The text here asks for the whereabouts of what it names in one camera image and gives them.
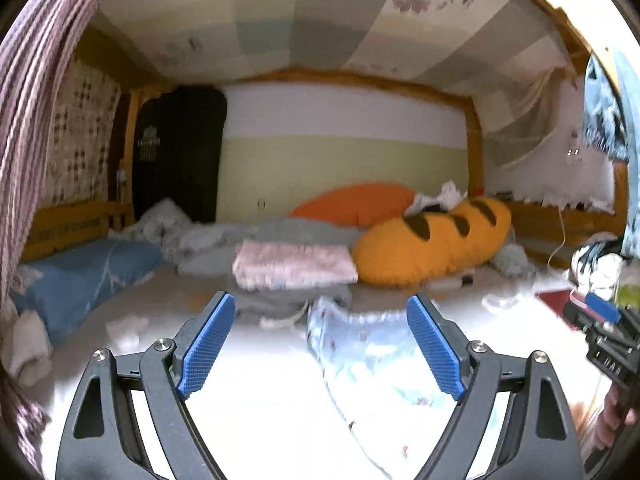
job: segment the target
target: finger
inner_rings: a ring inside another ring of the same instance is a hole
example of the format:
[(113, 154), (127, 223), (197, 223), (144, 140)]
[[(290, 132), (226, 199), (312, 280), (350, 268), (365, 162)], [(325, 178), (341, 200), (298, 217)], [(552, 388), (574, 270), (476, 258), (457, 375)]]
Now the finger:
[(604, 423), (610, 430), (615, 431), (622, 424), (622, 419), (618, 415), (616, 406), (605, 406), (600, 414), (600, 424)]
[(595, 431), (594, 440), (598, 449), (611, 447), (616, 439), (616, 435), (605, 424), (598, 424)]
[(637, 421), (638, 421), (638, 412), (636, 412), (636, 410), (631, 408), (626, 414), (625, 424), (627, 426), (631, 426), (632, 424), (635, 424)]
[(620, 388), (618, 387), (617, 384), (612, 384), (609, 392), (607, 393), (607, 396), (605, 397), (605, 399), (607, 399), (607, 397), (609, 397), (609, 400), (613, 403), (613, 404), (617, 404), (618, 401), (620, 400)]

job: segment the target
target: metal screw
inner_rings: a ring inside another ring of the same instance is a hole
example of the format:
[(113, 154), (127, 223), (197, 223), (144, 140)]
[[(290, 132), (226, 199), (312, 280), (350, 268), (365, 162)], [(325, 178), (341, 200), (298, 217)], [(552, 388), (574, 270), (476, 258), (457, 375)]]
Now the metal screw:
[(542, 350), (536, 350), (533, 352), (533, 360), (537, 363), (546, 363), (549, 357)]
[(168, 337), (161, 337), (154, 343), (154, 349), (159, 352), (164, 352), (171, 346), (171, 340)]
[(107, 358), (107, 350), (100, 348), (94, 352), (94, 359), (96, 361), (104, 361)]
[(472, 341), (471, 349), (477, 354), (484, 354), (489, 349), (489, 347), (482, 341)]

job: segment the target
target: bottle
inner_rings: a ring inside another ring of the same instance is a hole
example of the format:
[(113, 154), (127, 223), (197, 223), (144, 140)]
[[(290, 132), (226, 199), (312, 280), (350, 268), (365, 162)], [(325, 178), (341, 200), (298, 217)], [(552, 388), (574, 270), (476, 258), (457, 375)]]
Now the bottle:
[(124, 161), (121, 159), (116, 173), (116, 199), (118, 202), (125, 202), (125, 187), (127, 184), (127, 172), (124, 169)]

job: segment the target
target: pink curtain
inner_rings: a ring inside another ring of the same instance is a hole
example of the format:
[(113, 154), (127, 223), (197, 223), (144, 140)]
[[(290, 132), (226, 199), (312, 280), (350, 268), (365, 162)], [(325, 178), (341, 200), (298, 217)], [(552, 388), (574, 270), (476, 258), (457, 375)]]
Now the pink curtain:
[[(100, 0), (29, 0), (0, 44), (0, 308), (43, 185), (54, 103)], [(0, 416), (38, 468), (46, 415), (0, 370)]]

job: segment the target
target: wooden bed rail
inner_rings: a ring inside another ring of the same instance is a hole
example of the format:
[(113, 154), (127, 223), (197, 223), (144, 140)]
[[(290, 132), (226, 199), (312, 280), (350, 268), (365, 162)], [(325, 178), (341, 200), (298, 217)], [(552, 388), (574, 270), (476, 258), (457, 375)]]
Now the wooden bed rail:
[(46, 258), (73, 246), (104, 238), (127, 225), (131, 206), (119, 202), (79, 202), (36, 212), (22, 262)]

